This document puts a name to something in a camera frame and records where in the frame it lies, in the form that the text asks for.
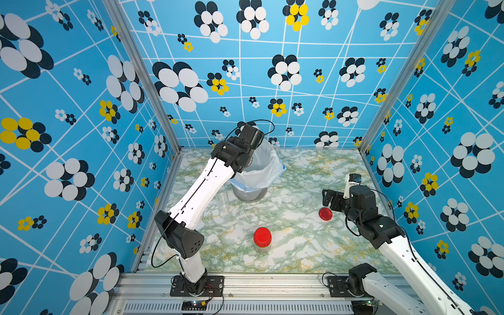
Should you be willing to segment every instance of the marble table surface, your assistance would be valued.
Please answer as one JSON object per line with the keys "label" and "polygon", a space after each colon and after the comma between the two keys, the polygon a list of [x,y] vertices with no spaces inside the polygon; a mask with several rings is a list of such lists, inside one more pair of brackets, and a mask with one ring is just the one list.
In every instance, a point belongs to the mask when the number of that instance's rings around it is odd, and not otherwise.
{"label": "marble table surface", "polygon": [[[184,150],[167,211],[200,175],[210,153],[209,149]],[[330,221],[319,217],[322,189],[343,191],[346,174],[359,173],[362,184],[374,188],[357,150],[277,149],[277,153],[286,171],[263,199],[241,202],[226,183],[229,211],[221,211],[217,198],[207,207],[196,230],[205,236],[200,252],[208,272],[348,273],[358,264],[369,263],[383,274],[399,273],[366,239],[346,229],[343,214],[334,213]],[[381,199],[376,201],[384,214]],[[259,253],[253,240],[261,226],[272,234],[266,253]],[[154,263],[158,265],[173,254],[175,251],[161,240]],[[178,261],[172,260],[158,269],[148,264],[145,271],[179,272]]]}

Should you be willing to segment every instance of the wall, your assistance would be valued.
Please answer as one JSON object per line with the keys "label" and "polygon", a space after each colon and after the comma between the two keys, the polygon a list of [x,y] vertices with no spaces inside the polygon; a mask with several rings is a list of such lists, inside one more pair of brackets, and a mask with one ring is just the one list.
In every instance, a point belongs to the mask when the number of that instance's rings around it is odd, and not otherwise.
{"label": "wall", "polygon": [[5,315],[102,313],[173,154],[103,4],[57,4],[0,5]]}
{"label": "wall", "polygon": [[475,310],[503,314],[504,13],[495,3],[456,2],[365,154],[422,257]]}
{"label": "wall", "polygon": [[186,147],[255,119],[276,146],[359,146],[436,4],[121,1]]}

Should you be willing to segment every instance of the white circle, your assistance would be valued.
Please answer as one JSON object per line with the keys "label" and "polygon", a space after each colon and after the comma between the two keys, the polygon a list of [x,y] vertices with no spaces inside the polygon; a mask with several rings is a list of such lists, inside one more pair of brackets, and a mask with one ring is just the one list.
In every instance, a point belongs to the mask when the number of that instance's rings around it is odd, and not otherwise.
{"label": "white circle", "polygon": [[288,69],[288,66],[287,64],[285,63],[285,61],[280,61],[277,63],[277,65],[275,66],[275,71],[278,73],[278,74],[284,74],[285,72],[287,72],[287,69]]}
{"label": "white circle", "polygon": [[452,208],[449,206],[443,206],[443,213],[446,214],[447,216],[451,215],[453,212]]}
{"label": "white circle", "polygon": [[271,76],[271,83],[274,85],[280,85],[282,83],[282,75],[275,73]]}
{"label": "white circle", "polygon": [[227,26],[224,24],[221,24],[217,27],[217,33],[219,33],[220,36],[226,36],[227,35]]}
{"label": "white circle", "polygon": [[215,11],[213,14],[212,14],[212,20],[216,23],[216,24],[222,24],[224,22],[224,17],[222,16],[222,13],[220,13],[219,11]]}
{"label": "white circle", "polygon": [[256,19],[262,21],[265,18],[266,18],[266,9],[264,9],[263,7],[258,7],[256,9]]}
{"label": "white circle", "polygon": [[476,145],[480,149],[488,149],[493,144],[493,137],[491,134],[480,134],[476,139]]}
{"label": "white circle", "polygon": [[0,50],[0,58],[6,66],[15,71],[23,71],[28,66],[23,54],[12,47],[3,47]]}
{"label": "white circle", "polygon": [[480,236],[478,238],[478,244],[480,244],[481,247],[486,248],[486,249],[489,249],[490,247],[492,247],[492,243],[485,236]]}
{"label": "white circle", "polygon": [[453,156],[459,160],[462,160],[467,156],[467,148],[464,146],[456,146],[453,149]]}
{"label": "white circle", "polygon": [[70,311],[70,315],[88,315],[89,310],[91,309],[91,299],[87,296],[80,299],[77,303],[75,303],[74,307]]}
{"label": "white circle", "polygon": [[355,82],[360,83],[360,82],[364,81],[365,77],[366,77],[366,76],[364,75],[364,73],[363,73],[363,74],[360,74],[360,75],[357,75],[357,76],[355,77]]}
{"label": "white circle", "polygon": [[458,37],[462,39],[466,37],[468,33],[469,33],[469,26],[464,26],[463,28],[460,29]]}
{"label": "white circle", "polygon": [[254,27],[253,29],[250,30],[250,37],[252,39],[259,39],[260,36],[261,36],[261,31],[257,27]]}
{"label": "white circle", "polygon": [[196,110],[196,103],[188,97],[181,97],[178,100],[178,106],[180,106],[180,108],[186,112],[192,112]]}
{"label": "white circle", "polygon": [[466,48],[466,47],[467,47],[467,45],[469,45],[469,41],[470,41],[469,37],[464,37],[464,38],[462,38],[462,39],[460,40],[460,42],[459,42],[459,48],[460,48],[460,49],[464,49],[464,48]]}
{"label": "white circle", "polygon": [[58,179],[65,173],[65,167],[59,162],[52,162],[46,167],[45,173],[50,179]]}
{"label": "white circle", "polygon": [[208,100],[208,93],[204,88],[196,86],[189,91],[189,96],[196,103],[205,103]]}
{"label": "white circle", "polygon": [[163,68],[158,73],[159,80],[167,87],[174,88],[178,85],[178,76],[172,69]]}
{"label": "white circle", "polygon": [[387,160],[386,158],[384,158],[383,156],[381,156],[379,159],[378,159],[378,163],[377,163],[377,167],[379,170],[385,170],[385,168],[387,167]]}
{"label": "white circle", "polygon": [[92,285],[93,275],[89,271],[78,275],[70,287],[70,300],[77,301],[86,296]]}
{"label": "white circle", "polygon": [[115,76],[108,76],[107,77],[107,90],[108,92],[113,96],[113,97],[119,97],[121,96],[122,92],[122,87],[121,83]]}
{"label": "white circle", "polygon": [[205,24],[211,24],[212,23],[212,14],[208,11],[203,11],[201,12],[201,20]]}
{"label": "white circle", "polygon": [[88,182],[88,176],[84,172],[77,172],[72,179],[77,187],[83,187]]}
{"label": "white circle", "polygon": [[170,87],[164,87],[159,90],[159,96],[167,103],[176,103],[178,101],[178,94]]}
{"label": "white circle", "polygon": [[500,244],[492,245],[492,252],[499,257],[504,257],[504,246]]}
{"label": "white circle", "polygon": [[453,58],[456,58],[456,57],[457,57],[457,55],[459,54],[459,51],[460,51],[460,48],[458,48],[458,47],[454,47],[452,50],[450,50],[450,53],[448,54],[448,56],[449,56],[450,58],[452,58],[452,59],[453,59]]}
{"label": "white circle", "polygon": [[486,269],[492,269],[493,267],[492,260],[487,256],[480,256],[479,263]]}
{"label": "white circle", "polygon": [[250,32],[252,29],[252,23],[249,20],[245,20],[241,23],[241,30],[245,33]]}
{"label": "white circle", "polygon": [[93,267],[93,277],[95,279],[103,278],[112,265],[112,257],[109,254],[105,254],[100,257]]}
{"label": "white circle", "polygon": [[472,171],[478,166],[478,160],[472,155],[466,156],[462,160],[462,166],[468,171]]}
{"label": "white circle", "polygon": [[476,142],[476,136],[474,135],[474,133],[465,133],[463,134],[461,137],[460,137],[460,143],[464,146],[464,147],[470,147],[472,146],[474,143]]}
{"label": "white circle", "polygon": [[111,268],[105,275],[105,278],[103,278],[103,290],[112,290],[119,281],[119,275],[120,272],[118,267]]}
{"label": "white circle", "polygon": [[393,171],[394,171],[394,176],[397,177],[397,178],[401,178],[404,176],[404,165],[402,163],[396,163],[394,164],[394,166],[392,167]]}
{"label": "white circle", "polygon": [[289,91],[291,87],[292,84],[289,81],[284,81],[280,83],[280,90],[282,91]]}
{"label": "white circle", "polygon": [[71,158],[71,159],[68,159],[65,163],[65,170],[69,174],[77,173],[80,168],[81,168],[81,163],[79,162],[78,159]]}
{"label": "white circle", "polygon": [[394,172],[391,168],[387,167],[383,171],[383,179],[385,182],[392,182],[392,180],[394,179]]}
{"label": "white circle", "polygon": [[266,20],[262,20],[259,22],[259,30],[262,33],[266,33],[270,29],[270,23]]}
{"label": "white circle", "polygon": [[495,153],[490,149],[484,149],[478,152],[478,162],[483,165],[490,165],[495,161]]}
{"label": "white circle", "polygon": [[130,83],[130,94],[134,100],[138,101],[142,97],[142,89],[136,82]]}
{"label": "white circle", "polygon": [[302,77],[299,73],[296,73],[290,77],[290,83],[292,83],[292,85],[298,85],[299,83],[301,83],[301,80]]}
{"label": "white circle", "polygon": [[355,70],[356,70],[356,69],[357,69],[357,66],[356,66],[356,65],[349,65],[349,66],[347,67],[347,73],[348,73],[348,74],[352,74],[352,73],[354,73],[354,72],[355,72]]}
{"label": "white circle", "polygon": [[469,223],[469,217],[465,213],[459,214],[459,221],[462,224],[468,224]]}
{"label": "white circle", "polygon": [[131,94],[128,91],[123,91],[121,93],[121,104],[125,110],[130,111],[133,109],[133,97],[131,97]]}
{"label": "white circle", "polygon": [[483,247],[481,247],[479,244],[472,244],[471,250],[473,253],[475,253],[478,256],[482,256],[485,253],[485,251],[483,250]]}
{"label": "white circle", "polygon": [[345,73],[344,75],[341,76],[341,82],[347,82],[350,79],[350,75],[348,73]]}
{"label": "white circle", "polygon": [[215,43],[215,44],[217,44],[218,42],[220,42],[220,35],[219,35],[219,33],[217,33],[217,32],[210,33],[210,40],[213,43]]}
{"label": "white circle", "polygon": [[203,36],[208,36],[208,35],[210,35],[210,32],[211,32],[211,31],[212,31],[212,30],[210,29],[210,26],[208,26],[207,24],[202,24],[202,25],[200,26],[200,32],[201,32],[201,35],[203,35]]}
{"label": "white circle", "polygon": [[30,28],[23,19],[15,14],[7,13],[4,17],[5,25],[8,27],[11,33],[22,39],[27,39],[30,37]]}
{"label": "white circle", "polygon": [[65,186],[65,188],[63,188],[63,192],[61,193],[63,199],[65,199],[66,201],[74,200],[78,194],[79,190],[77,189],[77,187],[71,184]]}
{"label": "white circle", "polygon": [[357,74],[361,74],[361,73],[364,73],[364,71],[366,70],[366,66],[365,65],[360,65],[357,67],[357,69],[355,69],[355,73]]}
{"label": "white circle", "polygon": [[102,315],[107,309],[109,299],[110,295],[107,291],[98,294],[91,305],[89,315]]}
{"label": "white circle", "polygon": [[245,10],[243,10],[243,15],[247,20],[251,21],[256,16],[256,12],[252,7],[246,7]]}
{"label": "white circle", "polygon": [[122,68],[124,69],[124,75],[126,76],[126,79],[133,82],[137,76],[133,64],[129,61],[125,61],[124,65],[122,65]]}
{"label": "white circle", "polygon": [[299,72],[299,63],[297,61],[293,61],[289,64],[289,66],[287,67],[287,70],[290,74],[296,74]]}

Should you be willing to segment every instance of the red lid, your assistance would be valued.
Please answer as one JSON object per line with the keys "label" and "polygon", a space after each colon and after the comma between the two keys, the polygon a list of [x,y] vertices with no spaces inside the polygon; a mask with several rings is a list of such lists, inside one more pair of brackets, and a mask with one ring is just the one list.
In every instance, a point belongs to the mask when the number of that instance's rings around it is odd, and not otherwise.
{"label": "red lid", "polygon": [[267,247],[271,243],[271,232],[265,227],[258,228],[254,233],[254,243],[259,247]]}
{"label": "red lid", "polygon": [[329,221],[333,218],[333,212],[329,208],[321,208],[319,210],[319,216],[324,221]]}

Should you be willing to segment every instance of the plastic bag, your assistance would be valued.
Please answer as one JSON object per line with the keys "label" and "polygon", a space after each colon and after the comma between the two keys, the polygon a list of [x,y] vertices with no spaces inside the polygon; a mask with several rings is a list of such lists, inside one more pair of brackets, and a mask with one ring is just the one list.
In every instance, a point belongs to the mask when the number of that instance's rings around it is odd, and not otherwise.
{"label": "plastic bag", "polygon": [[273,145],[264,140],[252,154],[252,163],[229,181],[238,190],[250,193],[269,187],[284,171]]}

